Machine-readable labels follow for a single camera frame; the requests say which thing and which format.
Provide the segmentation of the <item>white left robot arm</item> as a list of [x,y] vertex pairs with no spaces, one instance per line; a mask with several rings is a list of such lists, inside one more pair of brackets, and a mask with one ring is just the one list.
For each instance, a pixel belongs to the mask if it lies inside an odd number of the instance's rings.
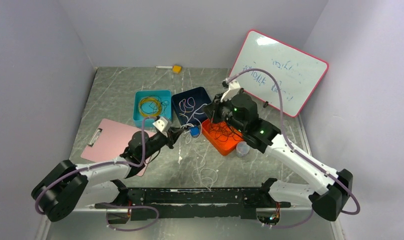
[[116,208],[128,202],[128,190],[121,179],[128,179],[146,167],[146,159],[164,146],[172,149],[184,130],[170,127],[148,136],[135,132],[124,151],[117,157],[101,162],[74,164],[59,162],[31,191],[35,211],[52,222],[68,216],[76,207],[108,204]]

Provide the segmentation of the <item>orange plastic tray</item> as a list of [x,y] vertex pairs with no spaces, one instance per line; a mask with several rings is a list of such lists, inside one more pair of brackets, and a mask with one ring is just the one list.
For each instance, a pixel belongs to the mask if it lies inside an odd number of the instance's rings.
[[225,122],[211,123],[209,119],[202,122],[202,134],[223,156],[231,153],[243,139],[237,130],[229,128]]

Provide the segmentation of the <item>teal plastic tray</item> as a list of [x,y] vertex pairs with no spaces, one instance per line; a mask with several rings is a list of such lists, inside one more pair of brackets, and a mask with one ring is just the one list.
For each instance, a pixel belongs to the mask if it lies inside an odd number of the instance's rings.
[[142,90],[135,93],[133,121],[136,127],[141,127],[146,117],[165,117],[172,120],[170,90]]

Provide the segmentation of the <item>pink framed whiteboard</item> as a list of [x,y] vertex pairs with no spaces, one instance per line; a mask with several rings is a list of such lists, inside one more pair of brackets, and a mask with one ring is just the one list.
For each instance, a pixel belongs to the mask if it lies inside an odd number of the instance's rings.
[[245,92],[296,117],[325,76],[329,64],[309,53],[275,40],[259,31],[248,31],[230,76],[237,78]]

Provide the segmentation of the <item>navy blue plastic tray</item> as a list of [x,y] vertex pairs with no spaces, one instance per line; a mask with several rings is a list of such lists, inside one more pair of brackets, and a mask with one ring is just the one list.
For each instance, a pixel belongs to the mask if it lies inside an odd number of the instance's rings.
[[207,119],[204,105],[212,102],[203,87],[193,88],[172,96],[171,103],[181,125],[201,125]]

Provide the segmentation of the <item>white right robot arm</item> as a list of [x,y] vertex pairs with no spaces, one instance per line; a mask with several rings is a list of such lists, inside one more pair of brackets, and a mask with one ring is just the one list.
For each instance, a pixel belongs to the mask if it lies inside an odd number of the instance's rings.
[[226,101],[221,100],[222,96],[215,95],[203,107],[208,119],[215,124],[225,123],[251,148],[281,161],[307,182],[301,185],[274,181],[259,194],[263,206],[272,207],[276,202],[310,203],[317,215],[331,222],[346,213],[344,206],[353,185],[349,170],[338,171],[297,147],[278,127],[260,118],[257,103],[246,93]]

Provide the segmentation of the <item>clear plastic cup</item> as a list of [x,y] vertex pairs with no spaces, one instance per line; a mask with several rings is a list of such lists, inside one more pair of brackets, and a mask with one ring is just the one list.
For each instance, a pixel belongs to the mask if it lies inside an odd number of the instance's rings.
[[239,158],[243,158],[249,153],[250,146],[245,141],[241,141],[236,145],[235,151]]

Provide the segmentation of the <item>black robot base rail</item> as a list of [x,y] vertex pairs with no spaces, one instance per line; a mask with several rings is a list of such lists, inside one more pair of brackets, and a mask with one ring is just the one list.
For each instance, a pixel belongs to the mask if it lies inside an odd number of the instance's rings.
[[272,213],[277,207],[289,208],[290,202],[276,202],[268,191],[276,179],[269,178],[258,187],[161,188],[125,187],[112,206],[124,209],[130,221],[149,219],[227,218],[257,220],[258,213]]

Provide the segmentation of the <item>pink clipboard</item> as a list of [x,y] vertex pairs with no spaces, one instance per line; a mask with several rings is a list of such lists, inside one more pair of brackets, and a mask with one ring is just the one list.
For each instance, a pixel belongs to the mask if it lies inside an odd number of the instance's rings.
[[94,163],[112,160],[124,152],[138,131],[137,127],[104,118],[80,157]]

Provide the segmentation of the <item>yellow block eraser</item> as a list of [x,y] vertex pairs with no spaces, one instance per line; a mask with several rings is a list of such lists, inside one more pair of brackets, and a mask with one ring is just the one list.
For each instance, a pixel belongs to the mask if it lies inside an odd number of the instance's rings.
[[182,71],[182,66],[180,66],[180,65],[173,65],[171,70],[172,70],[172,72],[173,72],[174,74],[179,74],[179,73],[181,73],[181,71]]

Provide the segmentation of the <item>white marker pen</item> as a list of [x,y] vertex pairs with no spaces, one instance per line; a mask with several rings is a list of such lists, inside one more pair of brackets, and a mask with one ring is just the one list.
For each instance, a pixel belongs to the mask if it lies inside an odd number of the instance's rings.
[[156,66],[157,69],[173,69],[173,66],[163,66],[163,65],[159,65]]

